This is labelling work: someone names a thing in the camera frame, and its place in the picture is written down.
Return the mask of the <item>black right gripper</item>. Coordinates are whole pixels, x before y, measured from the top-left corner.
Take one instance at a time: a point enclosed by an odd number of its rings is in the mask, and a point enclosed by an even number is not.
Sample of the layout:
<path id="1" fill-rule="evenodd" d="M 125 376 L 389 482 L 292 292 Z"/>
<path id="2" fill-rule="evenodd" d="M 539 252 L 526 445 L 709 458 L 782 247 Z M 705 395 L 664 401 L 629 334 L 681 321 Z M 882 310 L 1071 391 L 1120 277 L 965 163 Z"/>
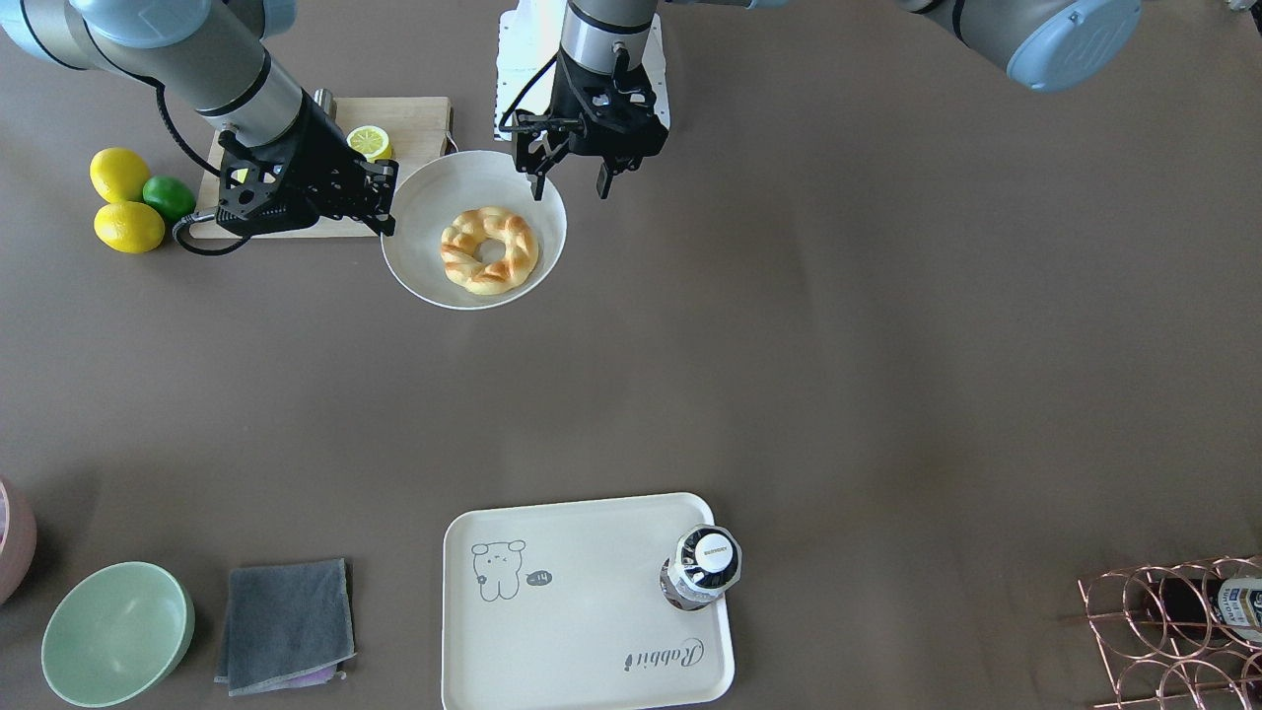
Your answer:
<path id="1" fill-rule="evenodd" d="M 216 222 L 231 235 L 249 240 L 319 219 L 355 219 L 379 237 L 395 233 L 398 161 L 366 161 L 310 95 L 278 139 L 247 148 L 230 129 L 218 144 Z"/>

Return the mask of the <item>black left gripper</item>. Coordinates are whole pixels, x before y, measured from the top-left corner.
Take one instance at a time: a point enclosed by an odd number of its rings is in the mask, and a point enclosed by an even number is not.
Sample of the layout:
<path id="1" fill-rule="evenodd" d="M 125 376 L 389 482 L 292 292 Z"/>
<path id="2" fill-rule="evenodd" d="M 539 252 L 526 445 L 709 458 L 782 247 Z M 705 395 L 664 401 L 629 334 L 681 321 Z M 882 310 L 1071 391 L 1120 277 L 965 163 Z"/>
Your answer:
<path id="1" fill-rule="evenodd" d="M 666 146 L 668 127 L 658 119 L 644 67 L 631 66 L 631 52 L 611 52 L 611 72 L 591 71 L 559 50 L 528 79 L 512 100 L 512 156 L 520 174 L 530 174 L 533 201 L 541 201 L 550 166 L 564 156 L 599 156 L 596 195 L 607 199 L 616 174 L 636 172 L 645 158 Z M 533 86 L 551 74 L 545 112 L 522 107 Z"/>

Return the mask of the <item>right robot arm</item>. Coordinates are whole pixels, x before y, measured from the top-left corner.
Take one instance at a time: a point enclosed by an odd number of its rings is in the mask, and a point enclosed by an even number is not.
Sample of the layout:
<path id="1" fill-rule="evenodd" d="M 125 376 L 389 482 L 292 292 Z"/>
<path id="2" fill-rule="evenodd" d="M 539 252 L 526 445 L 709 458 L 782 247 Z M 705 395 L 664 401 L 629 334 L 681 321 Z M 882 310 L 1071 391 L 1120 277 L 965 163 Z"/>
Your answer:
<path id="1" fill-rule="evenodd" d="M 28 54 L 101 69 L 175 95 L 216 130 L 222 150 L 209 211 L 177 221 L 175 241 L 215 221 L 244 246 L 261 235 L 355 219 L 395 231 L 391 159 L 356 153 L 327 108 L 266 48 L 293 1 L 5 1 L 3 32 Z"/>

